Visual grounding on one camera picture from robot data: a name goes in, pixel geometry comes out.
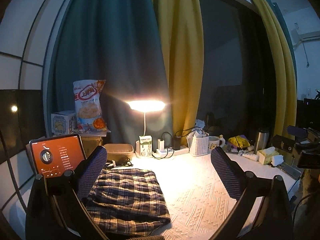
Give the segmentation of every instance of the window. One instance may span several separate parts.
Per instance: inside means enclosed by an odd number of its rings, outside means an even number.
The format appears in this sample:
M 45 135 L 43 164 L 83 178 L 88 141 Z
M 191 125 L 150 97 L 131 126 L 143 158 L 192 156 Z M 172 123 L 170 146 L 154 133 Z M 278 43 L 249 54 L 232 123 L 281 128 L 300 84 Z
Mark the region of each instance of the window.
M 197 118 L 213 135 L 273 130 L 275 70 L 262 19 L 234 0 L 200 0 L 204 74 Z

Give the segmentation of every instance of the plastic basket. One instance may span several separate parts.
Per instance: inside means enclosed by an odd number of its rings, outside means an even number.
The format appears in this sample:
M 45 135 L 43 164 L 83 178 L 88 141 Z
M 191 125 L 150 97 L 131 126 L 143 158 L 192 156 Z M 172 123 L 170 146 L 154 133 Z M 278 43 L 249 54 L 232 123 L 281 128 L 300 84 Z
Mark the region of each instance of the plastic basket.
M 108 143 L 105 144 L 104 147 L 108 153 L 108 160 L 114 160 L 117 162 L 123 157 L 128 157 L 132 160 L 134 150 L 131 144 Z
M 209 136 L 201 138 L 193 137 L 189 152 L 194 157 L 208 154 Z

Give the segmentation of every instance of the air conditioner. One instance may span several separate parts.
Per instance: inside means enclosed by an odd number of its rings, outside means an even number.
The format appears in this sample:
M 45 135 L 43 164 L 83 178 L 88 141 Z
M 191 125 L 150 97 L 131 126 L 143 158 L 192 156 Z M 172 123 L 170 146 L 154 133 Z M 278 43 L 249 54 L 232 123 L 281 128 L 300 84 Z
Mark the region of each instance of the air conditioner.
M 294 25 L 296 28 L 293 30 L 292 36 L 296 43 L 320 39 L 320 27 L 299 25 L 298 23 Z

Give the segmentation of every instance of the lamp light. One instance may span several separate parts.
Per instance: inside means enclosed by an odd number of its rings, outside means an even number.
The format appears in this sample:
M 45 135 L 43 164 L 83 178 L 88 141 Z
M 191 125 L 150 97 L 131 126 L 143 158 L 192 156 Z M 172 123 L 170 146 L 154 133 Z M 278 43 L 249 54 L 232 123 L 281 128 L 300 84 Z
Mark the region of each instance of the lamp light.
M 156 112 L 164 109 L 165 103 L 157 100 L 135 100 L 127 102 L 132 110 L 136 110 L 144 113 L 144 132 L 146 135 L 146 113 Z
M 17 112 L 18 111 L 18 107 L 16 105 L 11 106 L 11 112 Z

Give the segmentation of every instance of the cardboard box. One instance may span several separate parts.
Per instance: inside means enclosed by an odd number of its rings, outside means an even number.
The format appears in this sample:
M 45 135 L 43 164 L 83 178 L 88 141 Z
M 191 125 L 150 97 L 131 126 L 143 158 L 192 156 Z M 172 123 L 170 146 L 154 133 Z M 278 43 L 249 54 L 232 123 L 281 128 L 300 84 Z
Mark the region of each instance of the cardboard box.
M 267 149 L 257 151 L 257 155 L 259 156 L 259 162 L 265 165 L 271 163 L 271 157 L 279 155 L 279 153 L 275 150 L 274 147 L 270 147 Z
M 151 157 L 152 156 L 152 137 L 151 135 L 139 136 L 140 139 L 140 156 Z
M 70 134 L 77 125 L 76 113 L 73 110 L 51 114 L 51 131 L 55 135 Z

